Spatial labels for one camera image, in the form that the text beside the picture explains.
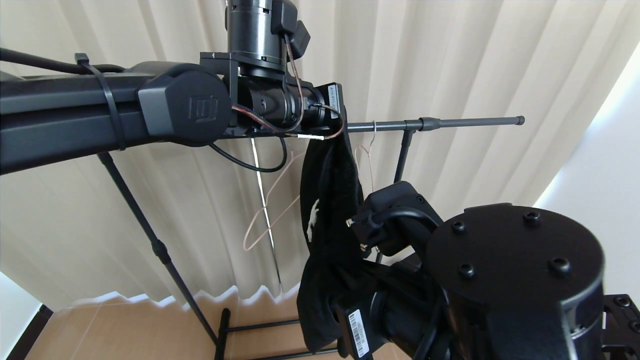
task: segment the curtain fold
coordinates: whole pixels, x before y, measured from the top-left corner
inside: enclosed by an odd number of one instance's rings
[[[491,202],[533,205],[640,41],[640,4],[631,0],[295,3],[312,37],[298,70],[315,85],[342,83],[350,122],[527,118],[520,127],[414,135],[403,179],[443,218]],[[197,63],[200,51],[226,51],[224,11],[222,0],[0,0],[0,44],[69,62],[84,52],[125,67]],[[350,137],[368,147],[372,136]],[[401,137],[376,134],[373,178],[358,155],[365,194],[392,182]],[[217,144],[253,161],[249,140]],[[276,140],[255,144],[261,166],[279,162]],[[287,144],[298,154],[307,141]],[[263,238],[243,250],[262,206],[255,172],[206,147],[157,143],[112,155],[194,293],[237,285],[249,297],[265,285],[277,295],[298,283],[308,256],[298,204],[272,229],[273,246]],[[301,168],[296,160],[274,189],[271,221],[299,194]],[[265,193],[278,175],[261,175]],[[111,291],[182,300],[95,156],[3,176],[0,211],[0,270],[52,309]],[[259,217],[248,242],[265,229]]]

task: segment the brown tile floor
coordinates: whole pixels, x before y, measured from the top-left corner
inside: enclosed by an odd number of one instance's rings
[[[220,314],[231,310],[230,326],[297,318],[296,297],[276,303],[266,292],[253,301],[236,293],[221,300],[199,297],[198,304],[214,330]],[[231,333],[225,359],[251,359],[305,351],[299,325],[286,325]],[[176,303],[158,306],[150,300],[130,302],[117,297],[99,304],[85,304],[58,311],[49,320],[27,360],[189,359],[211,360],[215,347],[191,310]],[[395,345],[387,344],[376,360],[409,359]],[[341,359],[325,354],[307,359]]]

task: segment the screw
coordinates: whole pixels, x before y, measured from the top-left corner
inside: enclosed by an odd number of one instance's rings
[[[629,301],[629,299],[627,299],[626,297],[622,297],[622,296],[614,297],[613,302],[620,307],[629,307],[631,305],[631,301]]]
[[[462,234],[465,232],[465,223],[463,223],[462,221],[456,221],[455,223],[451,224],[451,229],[453,229],[453,232],[456,234]]]
[[[540,213],[537,211],[529,211],[522,215],[524,223],[527,225],[537,226],[540,224]]]
[[[631,330],[637,332],[638,334],[640,334],[640,322],[637,320],[631,321],[629,322],[629,327],[631,328]]]
[[[458,266],[458,274],[466,279],[471,279],[476,274],[476,271],[471,264],[460,264]]]
[[[566,276],[571,270],[571,264],[565,258],[554,258],[549,260],[547,264],[558,275]]]

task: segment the floor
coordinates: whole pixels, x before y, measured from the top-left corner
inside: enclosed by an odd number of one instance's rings
[[[296,296],[275,301],[262,291],[249,301],[236,293],[224,299],[198,297],[209,323],[218,332],[223,308],[231,310],[230,326],[290,320],[298,317]],[[233,332],[225,359],[251,359],[306,351],[298,324]],[[54,313],[27,360],[189,359],[211,360],[215,347],[190,309],[175,302],[159,306],[149,299],[131,302],[114,297]],[[386,344],[376,360],[409,359],[395,345]],[[307,359],[341,359],[324,354]]]

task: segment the curtain gap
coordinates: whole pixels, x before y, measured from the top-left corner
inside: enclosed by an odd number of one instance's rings
[[[258,162],[258,149],[255,147],[255,140],[251,138],[251,148],[253,150],[253,161],[256,167],[260,167]],[[267,212],[266,199],[264,197],[264,188],[262,187],[262,174],[259,171],[255,172],[258,178],[258,188],[260,189],[260,199],[262,201],[262,207],[264,208],[264,219],[267,221],[267,227],[269,228],[269,241],[271,242],[271,253],[273,255],[273,262],[276,265],[276,274],[278,275],[278,284],[280,284],[280,291],[282,291],[282,280],[280,278],[280,269],[278,268],[278,260],[276,259],[276,246],[273,242],[273,233],[271,232],[271,222],[269,221],[269,213]]]

